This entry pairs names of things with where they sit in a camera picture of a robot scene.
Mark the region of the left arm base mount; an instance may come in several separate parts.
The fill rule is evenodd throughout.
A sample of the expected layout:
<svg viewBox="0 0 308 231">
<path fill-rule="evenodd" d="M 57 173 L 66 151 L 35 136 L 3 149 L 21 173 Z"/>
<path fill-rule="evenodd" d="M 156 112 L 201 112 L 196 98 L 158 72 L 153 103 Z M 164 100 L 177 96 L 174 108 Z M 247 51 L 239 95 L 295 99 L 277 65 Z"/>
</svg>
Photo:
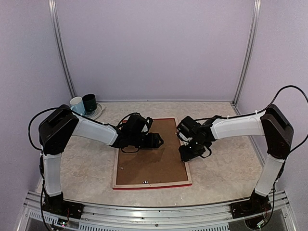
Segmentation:
<svg viewBox="0 0 308 231">
<path fill-rule="evenodd" d="M 84 205 L 81 203 L 66 201 L 63 195 L 46 196 L 42 210 L 62 217 L 81 219 Z"/>
</svg>

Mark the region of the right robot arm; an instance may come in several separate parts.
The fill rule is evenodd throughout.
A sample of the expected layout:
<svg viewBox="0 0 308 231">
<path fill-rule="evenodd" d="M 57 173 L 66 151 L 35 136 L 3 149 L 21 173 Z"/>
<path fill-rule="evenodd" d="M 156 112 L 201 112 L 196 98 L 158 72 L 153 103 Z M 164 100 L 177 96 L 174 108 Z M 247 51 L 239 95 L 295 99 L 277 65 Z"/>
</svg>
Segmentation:
<svg viewBox="0 0 308 231">
<path fill-rule="evenodd" d="M 205 152 L 212 154 L 211 145 L 219 140 L 262 137 L 267 146 L 267 157 L 253 190 L 255 196 L 246 203 L 247 211 L 255 214 L 264 207 L 264 197 L 267 197 L 273 188 L 284 162 L 291 153 L 294 128 L 282 111 L 272 104 L 262 111 L 246 115 L 215 115 L 203 123 L 187 116 L 178 124 L 177 136 L 183 142 L 179 148 L 182 162 L 197 157 L 206 158 Z"/>
</svg>

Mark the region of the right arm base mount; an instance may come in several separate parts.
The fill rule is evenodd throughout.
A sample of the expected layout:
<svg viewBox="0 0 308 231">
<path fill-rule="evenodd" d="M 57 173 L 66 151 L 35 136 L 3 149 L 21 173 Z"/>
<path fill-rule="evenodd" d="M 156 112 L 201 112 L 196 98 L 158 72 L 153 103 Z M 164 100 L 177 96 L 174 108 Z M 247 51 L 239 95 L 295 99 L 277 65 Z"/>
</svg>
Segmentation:
<svg viewBox="0 0 308 231">
<path fill-rule="evenodd" d="M 253 190 L 248 200 L 230 204 L 232 218 L 242 218 L 271 210 L 269 201 L 268 195 L 262 196 Z"/>
</svg>

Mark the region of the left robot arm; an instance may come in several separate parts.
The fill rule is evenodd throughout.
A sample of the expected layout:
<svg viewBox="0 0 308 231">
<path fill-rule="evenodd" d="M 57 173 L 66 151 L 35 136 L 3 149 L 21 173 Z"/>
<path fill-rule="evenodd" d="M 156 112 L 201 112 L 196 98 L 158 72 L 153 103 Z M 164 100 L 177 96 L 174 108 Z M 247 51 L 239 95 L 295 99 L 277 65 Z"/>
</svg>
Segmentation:
<svg viewBox="0 0 308 231">
<path fill-rule="evenodd" d="M 38 127 L 43 193 L 49 207 L 57 214 L 67 210 L 60 168 L 62 153 L 72 136 L 98 141 L 120 150 L 129 146 L 137 150 L 158 149 L 164 141 L 158 133 L 150 132 L 152 123 L 150 117 L 131 113 L 114 126 L 80 115 L 65 104 L 55 109 Z"/>
</svg>

